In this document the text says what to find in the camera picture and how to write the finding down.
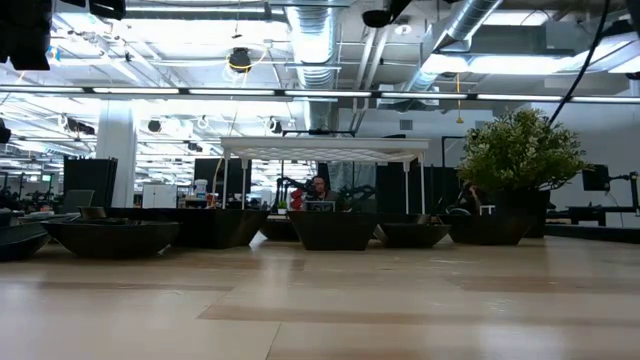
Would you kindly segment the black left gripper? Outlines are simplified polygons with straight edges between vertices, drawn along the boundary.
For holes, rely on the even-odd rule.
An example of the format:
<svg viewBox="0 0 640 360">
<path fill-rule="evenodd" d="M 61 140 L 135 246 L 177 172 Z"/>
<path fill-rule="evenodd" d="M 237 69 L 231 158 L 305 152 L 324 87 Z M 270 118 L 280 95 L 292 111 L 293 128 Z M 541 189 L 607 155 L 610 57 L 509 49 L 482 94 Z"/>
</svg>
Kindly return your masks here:
<svg viewBox="0 0 640 360">
<path fill-rule="evenodd" d="M 59 0 L 60 12 L 84 12 L 97 17 L 122 20 L 126 15 L 125 0 Z"/>
</svg>

